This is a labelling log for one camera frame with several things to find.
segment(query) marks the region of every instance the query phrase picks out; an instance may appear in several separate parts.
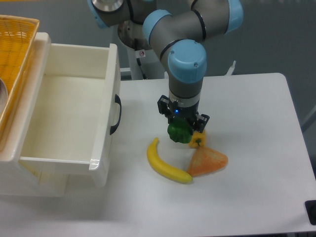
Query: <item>gray wall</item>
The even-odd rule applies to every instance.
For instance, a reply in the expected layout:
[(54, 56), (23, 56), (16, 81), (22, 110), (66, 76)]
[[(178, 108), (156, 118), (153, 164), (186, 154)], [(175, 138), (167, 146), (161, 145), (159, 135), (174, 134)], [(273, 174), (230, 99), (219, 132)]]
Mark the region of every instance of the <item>gray wall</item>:
[[(223, 75), (237, 60), (236, 74), (283, 73), (290, 87), (299, 120), (316, 104), (316, 0), (241, 0), (244, 24), (236, 32), (209, 39), (207, 75)], [(188, 10), (186, 0), (158, 0), (158, 6), (179, 14)], [(119, 46), (121, 67), (128, 67), (125, 48), (116, 29), (100, 30), (86, 0), (0, 2), (0, 14), (33, 17), (40, 31), (53, 42)], [(305, 136), (316, 157), (316, 129)]]

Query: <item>wicker basket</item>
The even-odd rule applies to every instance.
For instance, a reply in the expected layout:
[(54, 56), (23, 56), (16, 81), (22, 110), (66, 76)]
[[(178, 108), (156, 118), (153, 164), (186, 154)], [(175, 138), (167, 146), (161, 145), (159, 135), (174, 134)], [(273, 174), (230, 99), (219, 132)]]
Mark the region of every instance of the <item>wicker basket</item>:
[(0, 15), (0, 78), (8, 90), (8, 101), (0, 117), (0, 137), (21, 92), (22, 76), (39, 20)]

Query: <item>banana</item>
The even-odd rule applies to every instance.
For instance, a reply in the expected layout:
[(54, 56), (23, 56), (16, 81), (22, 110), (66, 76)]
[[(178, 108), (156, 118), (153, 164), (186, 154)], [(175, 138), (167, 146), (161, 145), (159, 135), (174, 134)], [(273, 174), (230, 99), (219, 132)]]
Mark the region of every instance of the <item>banana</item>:
[(162, 176), (180, 182), (188, 183), (192, 181), (192, 176), (187, 172), (178, 169), (164, 162), (157, 153), (157, 144), (159, 139), (156, 137), (147, 148), (147, 158), (152, 168)]

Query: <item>green vegetable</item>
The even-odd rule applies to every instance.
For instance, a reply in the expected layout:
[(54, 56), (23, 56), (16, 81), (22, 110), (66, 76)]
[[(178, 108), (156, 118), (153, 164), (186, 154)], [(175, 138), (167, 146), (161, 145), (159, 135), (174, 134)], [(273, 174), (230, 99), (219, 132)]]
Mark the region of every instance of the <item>green vegetable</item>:
[(189, 143), (192, 138), (192, 128), (184, 119), (175, 117), (168, 126), (168, 134), (172, 141)]

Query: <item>drawer handle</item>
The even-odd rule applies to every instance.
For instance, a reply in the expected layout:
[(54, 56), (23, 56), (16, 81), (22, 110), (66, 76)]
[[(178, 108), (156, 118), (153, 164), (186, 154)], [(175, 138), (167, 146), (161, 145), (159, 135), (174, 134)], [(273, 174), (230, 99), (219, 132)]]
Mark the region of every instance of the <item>drawer handle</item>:
[(118, 103), (118, 105), (119, 105), (119, 117), (118, 117), (118, 122), (115, 125), (111, 126), (110, 135), (115, 133), (115, 131), (119, 127), (120, 117), (122, 115), (122, 103), (120, 102), (120, 98), (118, 95), (115, 95), (115, 103)]

